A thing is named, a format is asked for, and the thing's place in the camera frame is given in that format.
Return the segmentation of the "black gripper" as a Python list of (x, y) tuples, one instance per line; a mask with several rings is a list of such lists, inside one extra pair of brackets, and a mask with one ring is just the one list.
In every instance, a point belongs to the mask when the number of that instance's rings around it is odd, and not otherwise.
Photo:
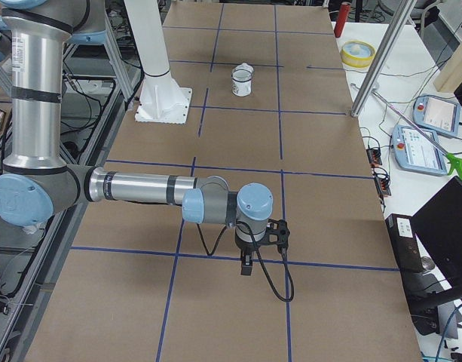
[(252, 274), (252, 255), (255, 252), (255, 246), (252, 242), (236, 239), (236, 245), (240, 249), (240, 261), (242, 276), (250, 276)]

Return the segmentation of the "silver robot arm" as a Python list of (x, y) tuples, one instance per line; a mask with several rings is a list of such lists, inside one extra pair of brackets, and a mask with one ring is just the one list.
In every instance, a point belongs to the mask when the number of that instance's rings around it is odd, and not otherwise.
[(68, 164), (60, 157), (63, 48), (72, 37), (104, 39), (102, 1), (5, 1), (2, 19), (12, 34), (11, 154), (0, 176), (0, 217), (26, 227), (85, 201), (168, 204), (187, 222), (235, 230), (241, 272), (250, 275), (269, 242), (273, 196), (259, 183), (232, 192), (218, 176), (111, 172)]

